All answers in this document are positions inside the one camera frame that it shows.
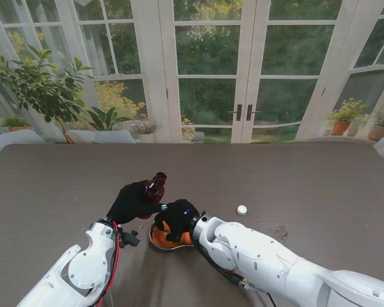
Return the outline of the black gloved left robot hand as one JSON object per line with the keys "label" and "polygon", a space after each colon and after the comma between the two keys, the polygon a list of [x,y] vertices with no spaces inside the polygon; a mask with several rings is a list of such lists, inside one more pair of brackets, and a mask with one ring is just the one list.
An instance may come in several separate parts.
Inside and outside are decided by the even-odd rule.
{"label": "black gloved left robot hand", "polygon": [[147,181],[133,182],[121,188],[116,200],[106,215],[109,222],[125,224],[135,218],[149,218],[152,214],[164,212],[168,209],[165,204],[142,203],[141,197],[145,192]]}

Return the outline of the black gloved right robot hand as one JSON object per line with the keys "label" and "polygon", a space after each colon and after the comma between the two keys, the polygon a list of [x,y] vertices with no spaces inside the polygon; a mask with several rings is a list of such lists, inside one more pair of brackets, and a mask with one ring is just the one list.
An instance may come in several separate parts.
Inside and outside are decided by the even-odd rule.
{"label": "black gloved right robot hand", "polygon": [[170,232],[166,235],[169,242],[179,242],[182,234],[189,232],[194,218],[200,216],[195,206],[186,199],[179,199],[167,203],[161,207],[161,211],[155,216],[156,227],[164,231],[164,223]]}

